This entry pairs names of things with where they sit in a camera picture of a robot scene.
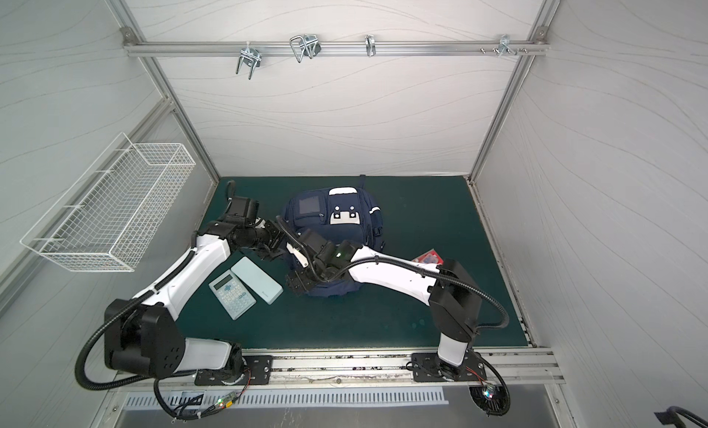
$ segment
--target cable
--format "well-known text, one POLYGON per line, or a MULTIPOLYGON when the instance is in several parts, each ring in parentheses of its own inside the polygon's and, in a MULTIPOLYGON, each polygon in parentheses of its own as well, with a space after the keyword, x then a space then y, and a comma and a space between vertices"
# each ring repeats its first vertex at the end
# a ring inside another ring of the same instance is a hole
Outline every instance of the cable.
POLYGON ((234 194, 236 193, 236 181, 230 180, 226 183, 226 208, 224 214, 229 212, 231 203, 234 202, 234 194))
POLYGON ((423 372, 429 374, 431 377, 443 377, 443 375, 439 371, 437 373, 433 373, 431 370, 425 368, 423 365, 420 365, 420 363, 418 363, 418 362, 414 362, 414 361, 406 362, 406 369, 407 370, 412 371, 413 368, 420 368, 421 370, 423 370, 423 372))
POLYGON ((467 289, 471 291, 472 293, 476 294, 483 300, 486 300, 493 306, 495 309, 499 311, 499 314, 501 315, 501 321, 498 323, 483 323, 479 324, 476 328, 478 330, 480 329, 487 329, 487 330, 495 330, 495 329, 500 329, 500 328, 505 328, 506 326, 509 325, 509 313, 506 312, 504 307, 492 296, 489 294, 485 293, 484 291, 476 288, 475 286, 469 285, 468 283, 462 282, 456 277, 453 276, 447 276, 446 274, 441 274, 438 272, 431 272, 427 269, 423 269, 420 267, 417 267, 415 265, 408 264, 407 262, 400 261, 398 259, 393 259, 391 257, 381 257, 381 256, 374 256, 374 257, 364 257, 362 259, 356 260, 354 262, 350 262, 346 267, 343 267, 340 269, 337 273, 335 273, 330 279, 324 280, 321 278, 314 270, 314 264, 312 263, 312 258, 309 255, 309 252, 307 252, 305 248, 305 244, 300 242, 300 240, 296 237, 296 235, 288 228, 288 226, 285 224, 285 222, 282 220, 281 216, 276 216, 275 220, 278 221, 278 225, 280 225, 280 228, 282 231, 285 233, 285 236, 288 237, 288 239, 294 243, 299 249, 300 252, 305 256, 305 259, 307 259, 307 267, 309 268, 309 271, 312 273, 314 276, 314 279, 317 282, 330 282, 333 281, 334 279, 339 279, 344 273, 346 273, 350 268, 356 267, 357 265, 361 264, 369 264, 369 263, 384 263, 384 264, 391 264, 395 265, 400 268, 407 269, 409 271, 412 271, 414 273, 420 274, 421 276, 427 276, 427 277, 432 277, 433 279, 437 279, 439 281, 445 281, 445 282, 450 282, 454 285, 461 286, 464 289, 467 289))
POLYGON ((285 233, 285 236, 287 236, 288 239, 290 239, 290 242, 294 243, 295 246, 300 250, 300 252, 305 256, 305 259, 307 260, 307 268, 309 268, 309 271, 312 273, 312 276, 314 276, 314 279, 317 282, 328 282, 323 280, 323 278, 321 278, 319 274, 317 274, 317 272, 314 270, 314 263, 312 262, 312 257, 309 255, 309 252, 305 248, 305 244, 300 242, 300 239, 298 239, 297 236, 292 232, 292 230, 290 230, 288 225, 285 224, 285 221, 282 219, 282 216, 277 215, 275 217, 275 220, 278 222, 278 225, 285 233))
POLYGON ((686 428, 686 424, 678 417, 678 415, 682 415, 698 427, 708 428, 708 421, 682 407, 671 406, 668 407, 664 413, 654 413, 654 415, 656 415, 656 418, 659 419, 662 425, 672 424, 679 428, 686 428))
MULTIPOLYGON (((186 372, 186 374, 174 374, 172 377, 178 377, 178 376, 186 376, 192 374, 192 371, 186 372)), ((198 401, 200 398, 203 398, 204 395, 192 397, 190 400, 187 400, 184 403, 181 403, 180 405, 170 408, 169 405, 167 405, 167 402, 164 400, 164 397, 162 397, 162 393, 160 393, 160 379, 155 379, 155 382, 152 384, 152 390, 153 393, 155 394, 155 398, 157 399, 157 403, 160 405, 160 407, 167 413, 170 417, 172 417, 175 420, 197 420, 197 419, 203 419, 204 417, 211 416, 217 413, 220 413, 221 410, 230 407, 235 403, 238 399, 243 396, 243 394, 246 392, 246 389, 249 387, 251 384, 251 370, 246 369, 244 371, 244 374, 249 375, 249 379, 246 381, 246 385, 243 386, 241 391, 236 395, 235 392, 231 392, 227 394, 225 397, 222 397, 217 401, 216 404, 209 406, 206 410, 203 410, 195 415, 183 415, 183 409, 187 406, 193 405, 196 401, 198 401)))
POLYGON ((472 373, 473 375, 477 376, 477 379, 479 379, 479 384, 480 384, 480 385, 484 386, 485 383, 489 383, 488 381, 482 379, 482 377, 481 377, 479 374, 477 374, 475 370, 469 368, 468 366, 465 366, 465 368, 466 368, 470 373, 472 373))
POLYGON ((491 416, 503 416, 509 412, 509 407, 511 407, 511 395, 509 394, 509 388, 507 388, 506 382, 499 374, 499 371, 497 371, 496 368, 494 368, 491 365, 491 363, 487 362, 487 360, 484 359, 479 353, 476 353, 476 354, 477 354, 477 357, 479 357, 479 360, 482 363, 484 363, 484 365, 486 365, 486 367, 489 368, 492 373, 494 373, 494 376, 496 376, 497 379, 499 379, 499 383, 501 384, 501 387, 504 389, 504 393, 506 394, 506 398, 504 399, 504 406, 499 411, 486 410, 486 413, 487 413, 487 415, 491 415, 491 416))
POLYGON ((160 379, 155 379, 155 382, 152 384, 152 391, 155 394, 155 399, 157 399, 157 403, 160 405, 160 407, 164 410, 165 413, 167 413, 170 417, 172 417, 175 420, 197 420, 201 419, 203 417, 207 417, 210 415, 214 415, 221 411, 221 409, 217 409, 216 406, 212 405, 208 407, 206 410, 195 414, 195 415, 182 415, 181 411, 180 414, 177 414, 175 410, 170 408, 169 405, 167 405, 167 402, 165 402, 164 398, 162 397, 162 394, 160 393, 160 379))
MULTIPOLYGON (((192 234, 192 237, 190 239, 190 251, 187 254, 187 257, 184 258, 181 264, 179 264, 174 270, 170 272, 167 276, 164 277, 164 279, 158 283, 155 284, 155 290, 160 290, 163 286, 165 286, 168 282, 172 281, 177 274, 179 274, 184 267, 187 266, 187 264, 190 263, 194 255, 197 253, 197 232, 194 232, 192 234)), ((130 376, 125 379, 120 379, 120 380, 114 380, 112 382, 94 382, 93 380, 89 379, 86 375, 86 360, 89 357, 89 353, 91 352, 91 349, 93 348, 93 345, 98 342, 98 340, 101 338, 103 333, 114 323, 118 322, 119 319, 123 316, 128 315, 129 313, 132 313, 133 310, 137 309, 137 307, 143 303, 146 299, 148 299, 150 296, 155 294, 155 291, 153 290, 148 290, 145 293, 143 293, 140 297, 131 299, 125 306, 120 309, 113 317, 110 319, 106 320, 102 326, 98 327, 98 329, 93 332, 93 335, 89 337, 89 339, 86 341, 86 344, 84 344, 84 347, 81 348, 81 351, 79 352, 79 355, 76 357, 76 363, 74 364, 74 377, 76 378, 76 382, 82 387, 87 390, 93 390, 93 391, 102 391, 102 390, 110 390, 111 388, 118 388, 119 386, 125 386, 129 385, 130 383, 135 383, 139 380, 145 380, 149 379, 147 376, 140 376, 140 375, 135 375, 135 376, 130 376)))

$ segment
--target calculator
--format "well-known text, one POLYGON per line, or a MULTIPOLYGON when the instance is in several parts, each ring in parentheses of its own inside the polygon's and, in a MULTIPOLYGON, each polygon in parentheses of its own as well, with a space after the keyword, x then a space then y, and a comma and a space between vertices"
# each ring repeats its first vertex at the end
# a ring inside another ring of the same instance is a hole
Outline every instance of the calculator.
POLYGON ((233 320, 238 319, 256 303, 251 293, 231 273, 231 270, 209 282, 209 288, 214 291, 217 299, 233 320))

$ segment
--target dark green work surface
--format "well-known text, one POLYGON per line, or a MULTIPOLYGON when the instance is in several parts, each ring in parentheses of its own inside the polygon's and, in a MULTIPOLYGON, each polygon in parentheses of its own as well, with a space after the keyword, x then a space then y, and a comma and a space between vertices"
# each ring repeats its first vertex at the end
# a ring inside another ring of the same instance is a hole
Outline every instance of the dark green work surface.
MULTIPOLYGON (((223 213, 225 185, 230 179, 236 181, 236 195, 258 200, 261 203, 258 216, 270 220, 275 220, 282 206, 298 192, 358 183, 357 177, 223 178, 205 222, 223 213)), ((443 259, 460 262, 480 288, 507 309, 511 318, 509 326, 482 333, 475 345, 527 345, 462 177, 367 177, 365 188, 376 198, 384 216, 384 253, 410 260, 435 248, 443 259)), ((245 348, 438 345, 440 332, 433 325, 428 307, 417 299, 366 283, 361 290, 341 297, 294 296, 285 287, 288 268, 284 262, 263 262, 250 252, 247 256, 283 285, 285 291, 272 305, 253 293, 256 304, 237 320, 232 320, 208 283, 243 257, 235 253, 209 275, 187 302, 177 320, 184 335, 240 342, 245 348)), ((482 304, 481 321, 496 322, 498 318, 489 304, 482 304)))

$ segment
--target metal base plate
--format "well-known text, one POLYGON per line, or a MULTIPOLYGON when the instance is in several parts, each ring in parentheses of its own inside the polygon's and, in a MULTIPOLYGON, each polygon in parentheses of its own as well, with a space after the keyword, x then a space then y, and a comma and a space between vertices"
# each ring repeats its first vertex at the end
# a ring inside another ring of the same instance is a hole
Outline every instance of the metal base plate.
MULTIPOLYGON (((246 364, 246 368, 251 370, 250 385, 268 385, 270 370, 273 367, 273 356, 243 356, 243 361, 246 364)), ((244 374, 238 378, 224 380, 214 370, 199 370, 194 379, 194 384, 196 386, 246 385, 248 379, 248 376, 244 374)))
MULTIPOLYGON (((449 380, 441 377, 438 364, 440 360, 438 359, 437 353, 412 353, 411 354, 412 372, 413 380, 416 382, 447 382, 449 380)), ((469 367, 475 373, 479 374, 482 379, 486 379, 486 372, 484 370, 484 365, 479 366, 479 360, 474 355, 474 353, 466 353, 465 360, 462 365, 458 367, 460 373, 456 376, 455 382, 468 382, 477 380, 477 376, 466 370, 465 367, 469 367)))

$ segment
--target red package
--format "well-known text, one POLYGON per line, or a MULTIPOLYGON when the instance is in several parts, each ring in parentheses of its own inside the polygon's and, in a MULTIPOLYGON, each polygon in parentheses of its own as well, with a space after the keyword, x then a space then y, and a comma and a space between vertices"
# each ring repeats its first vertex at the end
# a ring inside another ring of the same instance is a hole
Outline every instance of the red package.
POLYGON ((424 253, 413 260, 413 262, 420 262, 421 264, 442 264, 443 260, 435 249, 430 249, 427 253, 424 253))

